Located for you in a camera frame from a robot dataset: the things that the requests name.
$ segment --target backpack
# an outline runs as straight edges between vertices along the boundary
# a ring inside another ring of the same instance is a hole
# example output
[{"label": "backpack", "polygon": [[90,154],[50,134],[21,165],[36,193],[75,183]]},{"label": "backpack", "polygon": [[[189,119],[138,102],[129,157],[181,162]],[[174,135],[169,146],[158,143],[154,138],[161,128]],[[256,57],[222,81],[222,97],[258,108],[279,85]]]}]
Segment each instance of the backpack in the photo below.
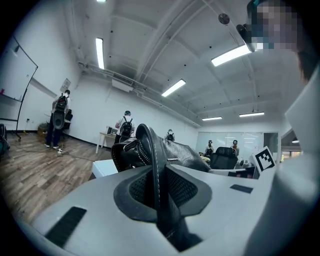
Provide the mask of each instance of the backpack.
[{"label": "backpack", "polygon": [[55,110],[58,112],[65,112],[68,104],[68,98],[69,96],[66,97],[63,93],[61,93],[61,96],[55,103]]},{"label": "backpack", "polygon": [[167,139],[168,141],[173,142],[173,141],[174,141],[174,133],[169,134],[169,132],[168,132],[168,135],[167,135],[166,139]]},{"label": "backpack", "polygon": [[131,130],[132,130],[132,118],[130,121],[127,121],[126,117],[123,116],[125,122],[123,123],[123,125],[121,126],[121,130],[120,130],[120,135],[121,136],[126,136],[126,137],[130,137],[131,136]]}]

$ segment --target chair headrest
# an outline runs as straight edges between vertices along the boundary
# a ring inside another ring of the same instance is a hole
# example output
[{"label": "chair headrest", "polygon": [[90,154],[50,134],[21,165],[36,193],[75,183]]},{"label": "chair headrest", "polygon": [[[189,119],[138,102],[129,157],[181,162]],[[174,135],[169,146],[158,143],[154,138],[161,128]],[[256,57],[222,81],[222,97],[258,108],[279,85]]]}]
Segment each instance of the chair headrest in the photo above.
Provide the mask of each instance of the chair headrest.
[{"label": "chair headrest", "polygon": [[233,152],[233,149],[231,147],[224,147],[220,146],[215,151],[216,154],[225,156],[225,157],[234,157],[235,154]]}]

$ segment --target white shirt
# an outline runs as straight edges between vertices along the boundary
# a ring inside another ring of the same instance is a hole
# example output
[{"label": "white shirt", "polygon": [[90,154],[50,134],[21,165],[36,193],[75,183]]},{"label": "white shirt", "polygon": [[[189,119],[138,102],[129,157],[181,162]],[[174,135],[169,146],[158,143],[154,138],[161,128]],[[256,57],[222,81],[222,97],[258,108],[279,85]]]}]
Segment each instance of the white shirt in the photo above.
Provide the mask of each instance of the white shirt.
[{"label": "white shirt", "polygon": [[[70,96],[68,95],[68,93],[63,93],[62,96],[65,96],[67,99],[66,99],[66,108],[64,110],[64,112],[66,112],[66,110],[69,110],[70,109],[70,105],[71,105],[71,99],[70,99]],[[61,97],[61,95],[58,95],[55,99],[54,99],[54,108],[53,110],[51,111],[51,113],[53,114],[55,111],[56,111],[56,103],[58,101],[58,99]]]},{"label": "white shirt", "polygon": [[175,135],[173,131],[167,131],[167,133],[165,134],[164,138],[167,139],[168,137],[168,133],[173,135],[173,140],[175,140]]},{"label": "white shirt", "polygon": [[[116,132],[116,135],[120,135],[120,131],[121,131],[121,127],[122,125],[127,121],[127,122],[130,122],[130,120],[132,119],[132,117],[130,115],[125,115],[125,119],[124,117],[121,117],[121,119],[119,119],[119,121],[117,122],[119,124],[119,129],[118,131]],[[131,124],[132,124],[132,128],[135,128],[135,123],[134,123],[134,120],[132,119],[131,121]]]}]

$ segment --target desk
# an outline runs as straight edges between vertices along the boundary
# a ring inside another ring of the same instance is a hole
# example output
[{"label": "desk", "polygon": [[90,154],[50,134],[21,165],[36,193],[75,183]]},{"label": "desk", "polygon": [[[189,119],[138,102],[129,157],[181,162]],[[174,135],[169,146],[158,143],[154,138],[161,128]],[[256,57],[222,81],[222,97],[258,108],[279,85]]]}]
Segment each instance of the desk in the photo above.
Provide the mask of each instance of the desk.
[{"label": "desk", "polygon": [[98,150],[99,150],[99,144],[100,144],[100,141],[101,141],[101,136],[103,136],[103,142],[101,144],[101,148],[104,146],[105,144],[105,141],[106,141],[106,137],[108,138],[113,138],[114,140],[116,139],[116,136],[115,135],[112,135],[112,134],[108,134],[106,132],[100,132],[100,136],[99,136],[99,140],[98,140],[98,143],[96,144],[96,150],[95,150],[95,153],[98,154]]},{"label": "desk", "polygon": [[92,164],[92,174],[89,180],[93,180],[95,178],[101,178],[104,176],[117,174],[118,170],[114,164],[114,161],[111,160],[102,160],[95,161]]}]

